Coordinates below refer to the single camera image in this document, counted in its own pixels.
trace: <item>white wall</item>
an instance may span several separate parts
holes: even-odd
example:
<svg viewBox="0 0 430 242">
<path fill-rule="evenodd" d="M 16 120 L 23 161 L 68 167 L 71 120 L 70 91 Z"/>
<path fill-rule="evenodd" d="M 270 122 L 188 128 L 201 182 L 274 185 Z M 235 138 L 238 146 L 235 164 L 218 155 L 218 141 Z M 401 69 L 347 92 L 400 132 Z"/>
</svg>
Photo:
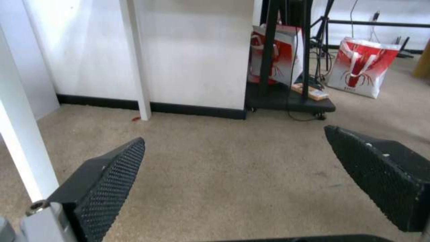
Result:
<svg viewBox="0 0 430 242">
<path fill-rule="evenodd" d="M 243 109 L 253 0 L 136 0 L 152 102 Z"/>
<path fill-rule="evenodd" d="M 137 100 L 120 0 L 24 0 L 57 93 Z"/>
<path fill-rule="evenodd" d="M 21 0 L 0 1 L 0 27 L 19 71 L 33 114 L 39 119 L 57 109 L 59 104 Z"/>
<path fill-rule="evenodd" d="M 349 20 L 354 2 L 355 0 L 335 0 L 329 18 Z M 324 14 L 326 4 L 326 0 L 313 2 L 312 22 Z M 379 22 L 430 24 L 429 0 L 358 0 L 353 12 L 353 20 L 370 21 L 378 10 L 381 12 Z M 316 34 L 318 26 L 312 29 L 313 34 Z M 368 39 L 370 31 L 370 26 L 354 25 L 354 37 L 356 38 Z M 429 28 L 376 26 L 375 32 L 381 43 L 391 43 L 397 36 L 402 36 L 403 41 L 410 36 L 406 49 L 413 50 L 423 50 L 430 38 Z M 339 45 L 345 36 L 351 36 L 351 25 L 329 25 L 330 44 Z"/>
</svg>

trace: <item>metal rod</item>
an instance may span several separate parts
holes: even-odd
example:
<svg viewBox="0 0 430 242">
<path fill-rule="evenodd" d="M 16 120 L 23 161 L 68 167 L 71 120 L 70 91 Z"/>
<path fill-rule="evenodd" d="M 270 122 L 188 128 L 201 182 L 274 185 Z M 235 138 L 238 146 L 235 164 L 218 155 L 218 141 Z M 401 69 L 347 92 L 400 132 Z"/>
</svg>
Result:
<svg viewBox="0 0 430 242">
<path fill-rule="evenodd" d="M 406 40 L 403 42 L 403 45 L 402 45 L 402 47 L 400 48 L 399 52 L 402 52 L 402 51 L 405 49 L 406 44 L 408 43 L 408 41 L 409 41 L 409 37 L 407 37 L 407 38 L 406 38 Z"/>
<path fill-rule="evenodd" d="M 263 96 L 267 92 L 270 71 L 272 69 L 273 42 L 275 40 L 276 20 L 280 7 L 279 0 L 270 0 L 266 22 L 266 38 L 264 41 L 263 56 L 261 58 L 259 95 Z"/>
<path fill-rule="evenodd" d="M 330 10 L 332 9 L 334 2 L 335 2 L 335 0 L 328 0 L 327 1 L 326 10 L 324 11 L 324 16 L 321 16 L 322 24 L 319 26 L 318 32 L 316 34 L 316 39 L 318 39 L 318 40 L 321 39 L 321 37 L 324 33 L 324 28 L 326 27 L 326 21 L 329 18 L 329 13 L 330 13 Z"/>
<path fill-rule="evenodd" d="M 377 25 L 377 26 L 393 26 L 393 27 L 430 28 L 430 25 L 427 25 L 427 24 L 406 24 L 406 23 L 368 22 L 368 21 L 352 21 L 351 22 L 350 20 L 335 20 L 335 19 L 330 19 L 329 23 L 340 24 L 340 25 L 350 25 L 352 23 L 354 25 Z"/>
<path fill-rule="evenodd" d="M 329 19 L 326 21 L 326 71 L 329 70 Z"/>
<path fill-rule="evenodd" d="M 313 24 L 310 25 L 310 27 L 312 28 L 313 26 L 315 26 L 317 23 L 319 23 L 321 20 L 323 19 L 323 17 L 321 16 L 319 19 L 317 19 L 315 22 L 313 22 Z"/>
<path fill-rule="evenodd" d="M 286 0 L 280 1 L 279 14 L 281 15 L 282 25 L 287 25 L 287 1 Z"/>
<path fill-rule="evenodd" d="M 269 0 L 263 0 L 262 6 L 261 6 L 260 25 L 265 24 L 267 22 L 268 10 L 269 10 Z"/>
<path fill-rule="evenodd" d="M 302 100 L 306 101 L 309 92 L 309 50 L 310 50 L 310 12 L 313 0 L 303 0 L 303 92 Z"/>
</svg>

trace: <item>black shelf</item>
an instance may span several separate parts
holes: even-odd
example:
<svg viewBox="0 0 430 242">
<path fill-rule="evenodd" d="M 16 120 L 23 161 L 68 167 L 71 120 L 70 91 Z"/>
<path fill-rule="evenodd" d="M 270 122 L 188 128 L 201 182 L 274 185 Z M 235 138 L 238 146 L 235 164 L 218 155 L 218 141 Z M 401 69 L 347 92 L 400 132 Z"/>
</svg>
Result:
<svg viewBox="0 0 430 242">
<path fill-rule="evenodd" d="M 278 12 L 285 13 L 288 3 L 281 4 L 282 1 L 267 1 L 266 7 L 262 8 L 261 21 L 266 23 L 266 38 L 263 48 L 262 63 L 260 69 L 260 83 L 247 83 L 245 105 L 251 109 L 276 109 L 296 112 L 309 112 L 314 114 L 324 114 L 334 112 L 335 105 L 329 100 L 314 101 L 308 98 L 309 80 L 309 52 L 310 52 L 310 13 L 313 0 L 302 0 L 302 30 L 303 30 L 303 75 L 300 80 L 303 83 L 303 93 L 290 92 L 286 85 L 268 85 L 269 74 L 272 64 L 273 42 L 276 31 L 276 21 Z"/>
<path fill-rule="evenodd" d="M 303 99 L 302 95 L 291 91 L 288 97 L 289 88 L 284 84 L 267 86 L 267 93 L 259 95 L 259 86 L 255 83 L 246 84 L 245 105 L 247 108 L 254 109 L 275 109 L 289 110 L 295 112 L 325 113 L 334 112 L 335 105 L 330 99 L 315 101 L 310 98 Z"/>
</svg>

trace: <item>metal bolt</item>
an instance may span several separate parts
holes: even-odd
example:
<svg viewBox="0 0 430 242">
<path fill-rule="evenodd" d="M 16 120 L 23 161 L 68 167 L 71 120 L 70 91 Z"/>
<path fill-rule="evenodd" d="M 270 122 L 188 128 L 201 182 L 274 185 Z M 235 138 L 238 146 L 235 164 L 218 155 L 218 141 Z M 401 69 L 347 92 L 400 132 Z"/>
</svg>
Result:
<svg viewBox="0 0 430 242">
<path fill-rule="evenodd" d="M 39 200 L 36 201 L 34 203 L 32 203 L 27 210 L 25 211 L 25 215 L 27 215 L 27 217 L 36 214 L 40 211 L 42 211 L 43 209 L 49 207 L 49 202 L 47 200 Z"/>
</svg>

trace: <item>textured gripper pad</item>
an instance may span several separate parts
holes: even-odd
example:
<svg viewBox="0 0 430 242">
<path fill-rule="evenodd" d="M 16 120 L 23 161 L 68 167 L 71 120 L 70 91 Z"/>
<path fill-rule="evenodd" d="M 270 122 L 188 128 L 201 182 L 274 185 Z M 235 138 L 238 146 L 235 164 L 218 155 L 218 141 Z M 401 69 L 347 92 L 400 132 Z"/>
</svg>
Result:
<svg viewBox="0 0 430 242">
<path fill-rule="evenodd" d="M 89 241 L 101 241 L 115 221 L 135 181 L 143 158 L 144 142 L 135 142 L 109 167 L 75 209 Z"/>
<path fill-rule="evenodd" d="M 129 194 L 144 151 L 138 138 L 87 160 L 48 198 L 63 205 L 78 241 L 103 239 Z"/>
<path fill-rule="evenodd" d="M 430 212 L 430 163 L 404 145 L 325 127 L 337 158 L 400 230 L 422 231 Z"/>
</svg>

